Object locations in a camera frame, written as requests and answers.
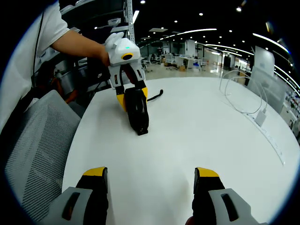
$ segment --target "black cable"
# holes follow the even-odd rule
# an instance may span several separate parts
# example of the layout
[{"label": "black cable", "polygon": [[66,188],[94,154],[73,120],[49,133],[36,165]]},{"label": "black cable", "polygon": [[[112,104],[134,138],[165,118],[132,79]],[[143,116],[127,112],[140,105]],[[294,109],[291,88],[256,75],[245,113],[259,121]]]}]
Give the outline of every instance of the black cable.
[{"label": "black cable", "polygon": [[37,56],[37,48],[38,48],[38,39],[39,39],[39,34],[41,33],[41,29],[42,29],[42,23],[43,23],[43,18],[44,18],[44,12],[42,13],[42,18],[41,18],[41,22],[39,24],[39,30],[38,30],[38,34],[37,34],[37,42],[36,42],[36,48],[34,50],[34,58],[33,58],[33,69],[32,69],[32,77],[33,77],[33,88],[35,88],[36,86],[36,81],[34,79],[34,70],[35,70],[35,65],[36,65],[36,56]]},{"label": "black cable", "polygon": [[156,95],[156,96],[153,96],[152,98],[149,98],[149,99],[147,100],[147,102],[149,102],[149,101],[152,101],[152,100],[156,99],[157,97],[161,96],[163,93],[164,93],[164,90],[162,90],[162,89],[161,89],[158,95]]}]

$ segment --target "person's hand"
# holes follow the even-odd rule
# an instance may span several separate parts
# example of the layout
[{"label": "person's hand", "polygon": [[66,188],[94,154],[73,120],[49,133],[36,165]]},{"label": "person's hand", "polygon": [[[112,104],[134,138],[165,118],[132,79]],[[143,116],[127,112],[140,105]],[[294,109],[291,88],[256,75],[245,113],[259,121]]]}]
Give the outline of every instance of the person's hand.
[{"label": "person's hand", "polygon": [[105,50],[101,51],[100,59],[106,67],[110,65],[108,53]]}]

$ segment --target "white table surface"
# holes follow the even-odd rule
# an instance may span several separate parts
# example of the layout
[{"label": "white table surface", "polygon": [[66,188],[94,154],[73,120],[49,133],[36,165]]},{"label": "white table surface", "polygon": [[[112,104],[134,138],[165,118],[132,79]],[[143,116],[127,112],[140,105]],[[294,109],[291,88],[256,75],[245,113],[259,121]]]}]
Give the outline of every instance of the white table surface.
[{"label": "white table surface", "polygon": [[[270,222],[294,183],[300,149],[283,119],[270,106],[263,127],[285,157],[281,164],[262,133],[232,109],[219,92],[218,78],[147,81],[149,133],[138,136],[116,99],[98,92],[74,136],[63,190],[75,187],[88,169],[108,167],[108,225],[182,225],[192,216],[194,169],[209,168],[225,188],[252,207],[258,222]],[[234,83],[232,100],[253,110],[259,98]]]}]

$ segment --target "office floor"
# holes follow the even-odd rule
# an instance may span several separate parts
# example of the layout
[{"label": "office floor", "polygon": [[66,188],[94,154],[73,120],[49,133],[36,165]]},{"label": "office floor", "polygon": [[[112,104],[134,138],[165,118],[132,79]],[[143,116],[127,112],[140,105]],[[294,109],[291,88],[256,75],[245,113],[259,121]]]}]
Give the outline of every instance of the office floor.
[{"label": "office floor", "polygon": [[[201,71],[197,69],[190,68],[186,72],[181,72],[178,69],[171,67],[165,67],[160,64],[151,64],[147,67],[148,72],[146,72],[146,80],[168,78],[168,77],[221,77],[223,73],[228,72],[220,66],[216,65],[207,65],[205,68],[202,68]],[[237,75],[237,72],[232,72],[228,77],[234,77]]]}]

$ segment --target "person's arm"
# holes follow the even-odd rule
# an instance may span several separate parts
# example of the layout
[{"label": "person's arm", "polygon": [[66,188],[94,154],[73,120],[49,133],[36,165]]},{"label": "person's arm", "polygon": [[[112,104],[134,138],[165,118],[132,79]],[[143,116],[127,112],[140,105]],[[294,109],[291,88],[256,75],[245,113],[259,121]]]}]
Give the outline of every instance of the person's arm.
[{"label": "person's arm", "polygon": [[108,53],[105,46],[90,40],[73,30],[69,30],[51,46],[55,50],[74,56],[100,59],[105,66],[109,66]]}]

